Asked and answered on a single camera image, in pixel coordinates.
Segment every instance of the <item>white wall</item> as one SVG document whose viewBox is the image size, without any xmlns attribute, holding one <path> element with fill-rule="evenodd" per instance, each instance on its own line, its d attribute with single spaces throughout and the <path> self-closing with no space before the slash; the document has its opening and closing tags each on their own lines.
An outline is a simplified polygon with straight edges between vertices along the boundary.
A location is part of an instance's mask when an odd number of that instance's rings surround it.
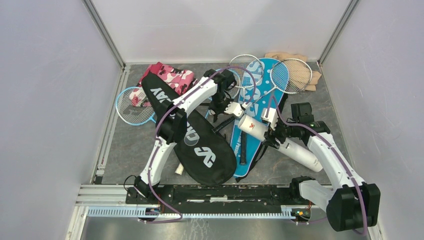
<svg viewBox="0 0 424 240">
<path fill-rule="evenodd" d="M 387 240 L 419 239 L 424 215 L 424 1 L 361 1 L 324 62 L 356 170 L 381 190 Z"/>
<path fill-rule="evenodd" d="M 82 1 L 0 6 L 0 238 L 64 239 L 120 68 Z"/>
<path fill-rule="evenodd" d="M 349 0 L 93 0 L 126 62 L 318 59 Z"/>
</svg>

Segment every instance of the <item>gray mat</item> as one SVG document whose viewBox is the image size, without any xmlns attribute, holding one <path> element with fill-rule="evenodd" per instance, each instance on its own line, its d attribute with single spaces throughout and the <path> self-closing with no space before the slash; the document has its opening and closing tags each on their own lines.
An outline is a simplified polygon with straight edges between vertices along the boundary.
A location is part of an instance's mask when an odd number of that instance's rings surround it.
<svg viewBox="0 0 424 240">
<path fill-rule="evenodd" d="M 308 63 L 313 71 L 319 71 L 316 62 Z M 219 69 L 227 66 L 227 63 L 194 63 L 194 64 L 172 64 L 178 69 L 188 69 L 195 73 L 197 78 L 203 76 L 204 72 L 209 69 Z M 132 65 L 127 81 L 127 87 L 135 86 L 140 77 L 146 71 L 148 65 Z M 330 100 L 324 79 L 318 81 L 316 92 L 301 92 L 290 95 L 286 101 L 282 111 L 284 117 L 291 117 L 290 104 L 310 102 L 312 105 L 312 113 L 316 121 L 324 121 L 334 136 L 334 141 L 340 148 L 340 151 L 347 158 L 346 147 L 342 139 L 340 127 L 336 119 L 336 114 Z M 205 114 L 207 107 L 199 106 L 197 110 L 201 114 Z M 228 118 L 221 115 L 217 123 Z M 154 128 L 153 122 L 147 122 L 141 126 L 131 126 L 123 122 L 120 118 L 116 123 L 113 139 L 110 147 L 107 165 L 103 175 L 103 184 L 123 184 L 129 175 L 139 175 L 144 169 L 152 152 L 154 145 Z M 221 133 L 226 135 L 230 140 L 233 130 L 233 124 L 224 128 Z M 171 153 L 167 160 L 161 175 L 161 184 L 197 184 L 186 172 L 182 175 L 174 173 L 179 161 L 174 152 Z M 292 178 L 299 176 L 310 176 L 316 178 L 321 184 L 330 184 L 330 181 L 324 170 L 316 173 L 294 160 L 282 155 L 273 148 L 269 148 L 263 155 L 262 159 L 256 164 L 254 169 L 248 176 L 241 180 L 239 184 L 279 184 L 287 185 Z M 234 184 L 234 178 L 230 179 L 227 184 Z"/>
</svg>

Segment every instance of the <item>white panel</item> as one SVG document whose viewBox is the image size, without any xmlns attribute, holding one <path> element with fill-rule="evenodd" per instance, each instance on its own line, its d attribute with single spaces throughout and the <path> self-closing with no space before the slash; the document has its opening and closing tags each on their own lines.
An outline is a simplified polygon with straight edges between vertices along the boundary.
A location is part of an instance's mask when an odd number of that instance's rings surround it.
<svg viewBox="0 0 424 240">
<path fill-rule="evenodd" d="M 361 1 L 324 64 L 357 172 L 381 190 L 384 239 L 421 239 L 424 1 Z"/>
<path fill-rule="evenodd" d="M 270 51 L 318 59 L 349 0 L 94 0 L 126 62 L 229 61 Z"/>
<path fill-rule="evenodd" d="M 1 1 L 0 31 L 0 239 L 64 239 L 120 68 L 80 0 Z"/>
</svg>

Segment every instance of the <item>pink camouflage cloth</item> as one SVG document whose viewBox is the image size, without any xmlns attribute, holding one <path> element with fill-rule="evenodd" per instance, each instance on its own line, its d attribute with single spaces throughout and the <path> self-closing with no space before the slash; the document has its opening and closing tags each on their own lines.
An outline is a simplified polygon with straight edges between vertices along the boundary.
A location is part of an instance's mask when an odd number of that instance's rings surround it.
<svg viewBox="0 0 424 240">
<path fill-rule="evenodd" d="M 166 82 L 179 95 L 186 93 L 196 80 L 194 72 L 190 70 L 180 70 L 170 65 L 157 62 L 156 64 L 148 66 L 146 72 L 137 83 L 137 87 L 142 86 L 142 80 L 149 72 L 158 75 L 160 79 Z M 142 88 L 135 89 L 129 97 L 134 107 L 150 106 L 150 102 L 147 100 Z"/>
</svg>

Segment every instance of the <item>black racket handle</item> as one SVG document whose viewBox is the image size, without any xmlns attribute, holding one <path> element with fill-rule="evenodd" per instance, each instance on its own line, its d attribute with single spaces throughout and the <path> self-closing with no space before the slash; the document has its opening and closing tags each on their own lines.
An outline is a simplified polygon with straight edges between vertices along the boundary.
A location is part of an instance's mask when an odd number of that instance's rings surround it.
<svg viewBox="0 0 424 240">
<path fill-rule="evenodd" d="M 241 151 L 240 151 L 240 165 L 246 165 L 246 144 L 248 143 L 248 134 L 241 131 Z"/>
<path fill-rule="evenodd" d="M 225 128 L 226 126 L 228 126 L 234 120 L 236 120 L 236 117 L 235 116 L 229 117 L 227 120 L 221 122 L 218 126 L 212 128 L 213 133 L 216 134 L 217 132 L 221 131 L 223 128 Z"/>
</svg>

